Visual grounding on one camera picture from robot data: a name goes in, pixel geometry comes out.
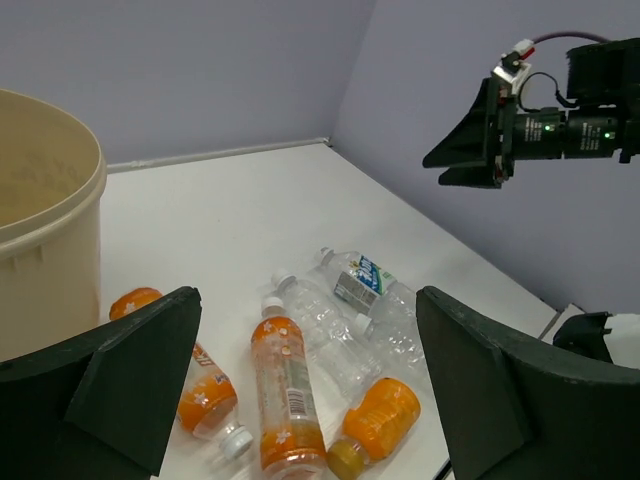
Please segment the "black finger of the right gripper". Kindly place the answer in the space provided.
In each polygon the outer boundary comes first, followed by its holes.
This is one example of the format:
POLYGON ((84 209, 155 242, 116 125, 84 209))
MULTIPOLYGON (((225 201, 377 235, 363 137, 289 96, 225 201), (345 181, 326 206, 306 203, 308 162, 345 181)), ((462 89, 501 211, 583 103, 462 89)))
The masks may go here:
POLYGON ((438 184, 449 187, 500 188, 491 166, 451 167, 438 177, 438 184))
POLYGON ((422 161, 424 168, 471 168, 488 164, 495 120, 495 80, 482 80, 469 111, 422 161))

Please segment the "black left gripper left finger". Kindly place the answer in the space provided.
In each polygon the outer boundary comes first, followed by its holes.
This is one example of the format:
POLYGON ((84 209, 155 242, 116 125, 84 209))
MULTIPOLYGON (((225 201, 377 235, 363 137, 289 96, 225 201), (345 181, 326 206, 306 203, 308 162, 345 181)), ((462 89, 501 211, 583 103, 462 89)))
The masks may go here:
POLYGON ((201 319, 183 286, 58 344, 1 364, 4 479, 159 474, 201 319))

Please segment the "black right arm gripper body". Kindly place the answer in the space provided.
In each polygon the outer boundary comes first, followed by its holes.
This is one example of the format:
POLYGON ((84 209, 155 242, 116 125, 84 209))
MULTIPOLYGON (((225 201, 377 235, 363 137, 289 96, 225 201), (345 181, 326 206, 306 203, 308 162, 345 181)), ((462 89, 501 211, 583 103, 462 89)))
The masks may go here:
POLYGON ((554 107, 530 108, 520 92, 502 97, 495 78, 495 120, 488 164, 504 182, 518 160, 619 157, 639 152, 639 41, 590 37, 569 50, 567 87, 554 91, 554 107))

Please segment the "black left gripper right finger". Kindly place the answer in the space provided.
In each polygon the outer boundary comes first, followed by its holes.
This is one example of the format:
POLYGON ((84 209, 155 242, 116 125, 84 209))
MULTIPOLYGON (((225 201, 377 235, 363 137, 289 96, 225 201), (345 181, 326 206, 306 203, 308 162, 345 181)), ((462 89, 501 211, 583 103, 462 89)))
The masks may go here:
POLYGON ((573 316, 544 342, 433 286, 416 308, 456 478, 638 477, 637 315, 573 316))

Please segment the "orange bottle with white cap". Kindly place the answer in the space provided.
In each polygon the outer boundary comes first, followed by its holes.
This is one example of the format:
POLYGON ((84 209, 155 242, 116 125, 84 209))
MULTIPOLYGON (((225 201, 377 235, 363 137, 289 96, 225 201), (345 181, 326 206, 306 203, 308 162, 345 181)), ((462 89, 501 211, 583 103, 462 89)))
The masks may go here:
POLYGON ((238 396, 229 377, 204 348, 193 347, 176 418, 196 438, 210 441, 227 460, 249 451, 253 436, 239 420, 238 396))

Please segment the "clear bottle blue green label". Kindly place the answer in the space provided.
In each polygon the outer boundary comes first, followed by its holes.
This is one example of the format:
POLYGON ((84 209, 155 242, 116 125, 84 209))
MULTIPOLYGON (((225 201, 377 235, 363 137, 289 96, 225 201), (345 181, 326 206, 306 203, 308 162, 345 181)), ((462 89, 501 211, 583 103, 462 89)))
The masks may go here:
POLYGON ((378 322, 415 320, 415 291, 369 257, 323 247, 314 259, 331 292, 357 313, 378 322))

